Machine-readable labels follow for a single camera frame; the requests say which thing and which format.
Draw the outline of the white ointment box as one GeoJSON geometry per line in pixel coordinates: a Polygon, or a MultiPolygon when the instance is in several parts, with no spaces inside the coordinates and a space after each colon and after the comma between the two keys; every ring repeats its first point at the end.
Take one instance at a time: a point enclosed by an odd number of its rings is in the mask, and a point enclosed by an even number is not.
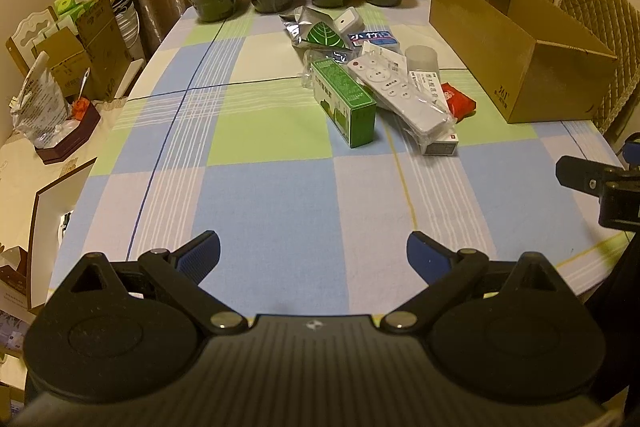
{"type": "Polygon", "coordinates": [[[429,96],[430,109],[436,109],[438,121],[425,138],[418,140],[423,155],[452,156],[458,147],[458,136],[454,131],[454,117],[450,113],[444,90],[436,72],[409,72],[422,96],[429,96]]]}

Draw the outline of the red snack packet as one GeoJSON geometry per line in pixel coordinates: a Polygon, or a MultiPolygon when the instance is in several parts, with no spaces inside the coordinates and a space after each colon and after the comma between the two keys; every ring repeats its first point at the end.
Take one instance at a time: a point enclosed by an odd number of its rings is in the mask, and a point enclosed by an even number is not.
{"type": "Polygon", "coordinates": [[[447,106],[456,121],[462,121],[475,113],[476,102],[457,88],[452,87],[450,83],[442,83],[442,93],[445,95],[447,106]]]}

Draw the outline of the green medicine box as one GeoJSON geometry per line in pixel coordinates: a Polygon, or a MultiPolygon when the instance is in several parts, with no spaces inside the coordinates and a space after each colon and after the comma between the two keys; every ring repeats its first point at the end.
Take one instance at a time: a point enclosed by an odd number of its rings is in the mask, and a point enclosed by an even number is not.
{"type": "Polygon", "coordinates": [[[349,73],[329,58],[310,65],[314,99],[323,108],[350,148],[374,138],[376,102],[349,73]]]}

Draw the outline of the translucent plastic cup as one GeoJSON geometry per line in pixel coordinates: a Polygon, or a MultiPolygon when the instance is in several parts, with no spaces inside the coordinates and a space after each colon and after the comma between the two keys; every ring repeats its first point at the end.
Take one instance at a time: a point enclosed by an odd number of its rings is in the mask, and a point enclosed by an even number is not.
{"type": "Polygon", "coordinates": [[[408,46],[405,50],[409,72],[434,72],[439,74],[437,52],[430,46],[408,46]]]}

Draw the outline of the white remote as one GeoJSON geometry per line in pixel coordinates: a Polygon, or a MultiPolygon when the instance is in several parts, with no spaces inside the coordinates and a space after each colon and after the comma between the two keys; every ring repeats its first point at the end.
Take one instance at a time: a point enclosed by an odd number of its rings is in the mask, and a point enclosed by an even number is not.
{"type": "Polygon", "coordinates": [[[408,126],[416,139],[425,138],[435,128],[437,110],[430,109],[432,99],[428,95],[422,96],[410,79],[403,55],[366,44],[360,54],[347,63],[347,69],[376,101],[408,126]]]}

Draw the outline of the blue dental floss box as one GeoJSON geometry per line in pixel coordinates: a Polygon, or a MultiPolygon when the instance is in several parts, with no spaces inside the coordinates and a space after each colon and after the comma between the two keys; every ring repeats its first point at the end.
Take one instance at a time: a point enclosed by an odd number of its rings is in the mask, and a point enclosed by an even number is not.
{"type": "Polygon", "coordinates": [[[362,49],[366,44],[373,44],[381,48],[390,49],[395,52],[400,51],[399,41],[388,30],[368,30],[352,32],[347,35],[348,40],[354,49],[362,49]]]}

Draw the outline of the white square plastic case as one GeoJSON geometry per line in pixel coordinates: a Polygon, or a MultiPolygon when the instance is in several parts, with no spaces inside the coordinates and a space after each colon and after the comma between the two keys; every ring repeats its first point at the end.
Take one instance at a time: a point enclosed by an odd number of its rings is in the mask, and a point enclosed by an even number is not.
{"type": "Polygon", "coordinates": [[[333,20],[335,29],[340,34],[356,34],[356,32],[363,31],[364,23],[361,15],[356,8],[350,6],[338,17],[333,20]]]}

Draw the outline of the silver green leaf pouch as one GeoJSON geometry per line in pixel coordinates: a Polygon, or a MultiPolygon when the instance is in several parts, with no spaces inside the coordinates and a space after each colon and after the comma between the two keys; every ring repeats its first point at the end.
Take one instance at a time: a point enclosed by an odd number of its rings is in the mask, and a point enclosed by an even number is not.
{"type": "Polygon", "coordinates": [[[281,14],[280,20],[294,49],[326,52],[340,62],[349,62],[356,56],[352,45],[326,13],[303,5],[281,14]]]}

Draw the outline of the clear bag metal hooks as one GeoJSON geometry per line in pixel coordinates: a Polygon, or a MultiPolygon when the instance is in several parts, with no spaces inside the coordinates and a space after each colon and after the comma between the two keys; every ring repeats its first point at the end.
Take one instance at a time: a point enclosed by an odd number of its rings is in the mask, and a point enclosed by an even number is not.
{"type": "Polygon", "coordinates": [[[303,54],[303,75],[302,86],[310,89],[312,87],[311,64],[321,60],[331,60],[334,63],[346,65],[357,56],[354,50],[348,49],[306,49],[303,54]]]}

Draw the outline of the brown cardboard box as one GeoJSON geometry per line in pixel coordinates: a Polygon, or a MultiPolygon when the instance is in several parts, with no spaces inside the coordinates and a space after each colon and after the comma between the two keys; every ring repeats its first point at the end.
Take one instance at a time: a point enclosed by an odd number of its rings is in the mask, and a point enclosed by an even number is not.
{"type": "Polygon", "coordinates": [[[589,120],[617,57],[549,0],[431,0],[430,23],[509,124],[589,120]]]}

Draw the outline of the checkered tablecloth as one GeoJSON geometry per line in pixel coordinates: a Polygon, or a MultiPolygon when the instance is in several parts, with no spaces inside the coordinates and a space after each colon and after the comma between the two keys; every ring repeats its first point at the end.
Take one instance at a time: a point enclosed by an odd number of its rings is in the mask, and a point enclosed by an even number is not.
{"type": "Polygon", "coordinates": [[[403,46],[434,48],[442,80],[476,102],[442,157],[387,113],[371,143],[348,146],[303,86],[279,17],[243,6],[205,25],[184,12],[96,158],[52,283],[90,251],[132,260],[206,230],[221,257],[202,285],[248,316],[390,311],[424,286],[407,259],[414,231],[500,260],[539,251],[576,293],[600,283],[629,235],[601,228],[596,199],[562,187],[554,166],[611,164],[611,147],[588,121],[505,122],[430,25],[430,4],[359,11],[403,46]]]}

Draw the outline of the white framed box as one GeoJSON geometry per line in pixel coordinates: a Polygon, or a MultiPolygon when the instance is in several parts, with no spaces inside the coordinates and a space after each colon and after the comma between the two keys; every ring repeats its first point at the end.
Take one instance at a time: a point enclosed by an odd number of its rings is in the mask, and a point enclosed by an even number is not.
{"type": "Polygon", "coordinates": [[[60,176],[35,195],[26,270],[27,309],[37,314],[46,304],[52,272],[62,243],[64,218],[74,211],[96,160],[60,176]]]}

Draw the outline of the quilted chair cushion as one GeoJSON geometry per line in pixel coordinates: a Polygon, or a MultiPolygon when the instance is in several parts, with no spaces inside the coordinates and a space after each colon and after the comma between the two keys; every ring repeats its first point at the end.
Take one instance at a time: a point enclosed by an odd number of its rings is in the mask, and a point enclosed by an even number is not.
{"type": "Polygon", "coordinates": [[[617,61],[593,122],[617,140],[639,103],[639,10],[628,0],[560,0],[559,7],[588,28],[617,61]]]}

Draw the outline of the dark red tray box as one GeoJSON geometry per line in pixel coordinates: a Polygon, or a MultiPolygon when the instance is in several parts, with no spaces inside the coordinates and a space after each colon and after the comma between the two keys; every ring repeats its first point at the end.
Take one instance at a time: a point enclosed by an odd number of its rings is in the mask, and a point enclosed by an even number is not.
{"type": "Polygon", "coordinates": [[[61,142],[58,142],[54,147],[37,148],[36,153],[43,164],[57,164],[69,158],[79,147],[89,141],[100,119],[101,116],[98,110],[92,102],[89,102],[84,116],[82,116],[81,120],[76,120],[77,126],[75,129],[66,135],[61,142]]]}

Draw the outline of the white plastic bag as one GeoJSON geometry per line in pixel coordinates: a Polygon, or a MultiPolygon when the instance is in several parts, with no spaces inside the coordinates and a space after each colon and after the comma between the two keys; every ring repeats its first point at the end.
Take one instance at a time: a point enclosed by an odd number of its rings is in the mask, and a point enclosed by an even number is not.
{"type": "Polygon", "coordinates": [[[70,118],[70,106],[49,72],[49,60],[47,52],[38,54],[20,93],[9,104],[13,129],[24,135],[35,148],[58,144],[58,135],[70,118]]]}

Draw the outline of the cardboard boxes side pile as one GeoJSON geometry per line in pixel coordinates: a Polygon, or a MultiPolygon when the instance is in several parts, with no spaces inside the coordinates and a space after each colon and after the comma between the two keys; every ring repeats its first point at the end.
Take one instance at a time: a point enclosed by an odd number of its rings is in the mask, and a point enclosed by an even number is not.
{"type": "Polygon", "coordinates": [[[6,49],[23,75],[47,53],[47,69],[68,101],[117,100],[145,63],[138,0],[55,0],[22,20],[6,49]]]}

